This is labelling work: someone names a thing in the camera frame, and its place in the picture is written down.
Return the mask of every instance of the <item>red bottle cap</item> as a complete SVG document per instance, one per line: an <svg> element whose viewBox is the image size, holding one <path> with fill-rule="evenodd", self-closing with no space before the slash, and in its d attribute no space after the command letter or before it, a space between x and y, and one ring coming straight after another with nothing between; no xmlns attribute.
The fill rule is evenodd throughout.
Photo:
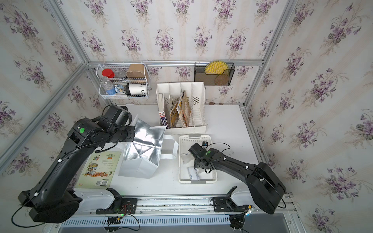
<svg viewBox="0 0 373 233"><path fill-rule="evenodd" d="M102 76L106 76L108 78L113 78L114 77L114 72L111 69L104 69L102 71Z"/></svg>

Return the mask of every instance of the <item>white basket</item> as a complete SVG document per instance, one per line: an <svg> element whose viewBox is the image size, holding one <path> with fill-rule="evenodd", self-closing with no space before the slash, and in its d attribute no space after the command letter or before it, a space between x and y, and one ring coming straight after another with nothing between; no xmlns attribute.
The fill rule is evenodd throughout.
<svg viewBox="0 0 373 233"><path fill-rule="evenodd" d="M104 69L111 69L114 72L115 77L114 78L110 78L110 81L114 85L125 86L127 83L130 83L130 84L142 84L142 85L146 84L146 88L147 88L146 94L145 95L107 95L107 93L104 90L104 88L102 88L102 86L100 85L100 88L99 88L98 92L102 96L102 98L104 98L104 99L129 99L129 98L137 98L137 99L139 99L139 98L141 98L141 99L147 98L147 99L149 99L149 83L148 83L148 80L146 78L128 78L128 77L125 77L125 78L120 77L120 78L118 78L117 77L117 74L120 71L125 71L126 72L128 70L128 68L129 68L130 65L131 65L131 63L105 63L105 64L99 64L97 66L97 69L96 69L96 76L100 80L100 78L97 75L97 72L102 72ZM148 74L148 77L150 77L148 68L146 67L146 64L143 64L143 65L144 65L144 73L146 72Z"/></svg>
<svg viewBox="0 0 373 233"><path fill-rule="evenodd" d="M166 134L186 135L206 133L205 123L205 86L203 82L174 82L166 84L157 84L158 94L163 94L166 99L167 109L170 112L171 98L178 98L182 91L186 92L189 104L191 105L192 117L190 124L192 127L183 128L181 120L178 121L176 128L166 129Z"/></svg>
<svg viewBox="0 0 373 233"><path fill-rule="evenodd" d="M201 135L200 137L189 137L188 135L183 135L179 137L179 182L190 184L192 181L189 177L188 167L194 167L194 159L184 165L181 154L188 153L188 150L193 144L198 143L202 145L202 142L208 142L211 144L211 137L209 135ZM200 180L193 183L215 183L217 181L216 170L212 170L211 173L207 174L205 171L198 174Z"/></svg>

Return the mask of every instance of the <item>white table surface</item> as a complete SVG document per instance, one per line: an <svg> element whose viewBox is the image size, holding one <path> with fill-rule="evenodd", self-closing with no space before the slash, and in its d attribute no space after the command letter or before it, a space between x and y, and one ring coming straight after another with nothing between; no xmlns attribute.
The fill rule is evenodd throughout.
<svg viewBox="0 0 373 233"><path fill-rule="evenodd" d="M135 117L150 126L159 126L157 106L127 106ZM206 135L212 142L224 142L231 149L224 154L237 160L258 164L253 145L238 105L205 106ZM226 148L224 144L213 146L218 150ZM226 194L233 186L245 186L237 178L225 172L217 171L217 182L212 184L181 184L178 180L178 158L162 159L159 167L150 179L118 176L122 158L118 163L110 188L121 195L218 195Z"/></svg>

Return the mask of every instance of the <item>plastic water bottle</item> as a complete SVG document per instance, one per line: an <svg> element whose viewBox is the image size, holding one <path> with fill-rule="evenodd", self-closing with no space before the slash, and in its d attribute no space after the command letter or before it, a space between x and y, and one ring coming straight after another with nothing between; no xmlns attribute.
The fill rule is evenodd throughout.
<svg viewBox="0 0 373 233"><path fill-rule="evenodd" d="M100 83L108 95L115 95L115 87L108 77L103 76Z"/></svg>

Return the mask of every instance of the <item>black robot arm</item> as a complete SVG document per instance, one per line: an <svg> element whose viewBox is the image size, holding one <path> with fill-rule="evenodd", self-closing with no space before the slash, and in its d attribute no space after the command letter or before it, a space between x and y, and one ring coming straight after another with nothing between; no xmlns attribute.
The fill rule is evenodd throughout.
<svg viewBox="0 0 373 233"><path fill-rule="evenodd" d="M18 196L22 204L32 207L29 215L35 222L61 223L77 211L82 199L72 189L66 189L69 182L96 148L103 148L108 142L132 142L135 127L129 126L131 121L127 108L112 105L104 116L81 119L74 124L43 178Z"/></svg>
<svg viewBox="0 0 373 233"><path fill-rule="evenodd" d="M195 143L189 152L194 156L194 167L226 172L247 184L255 204L268 214L273 214L286 188L271 170L260 162L244 163L210 148L208 151Z"/></svg>

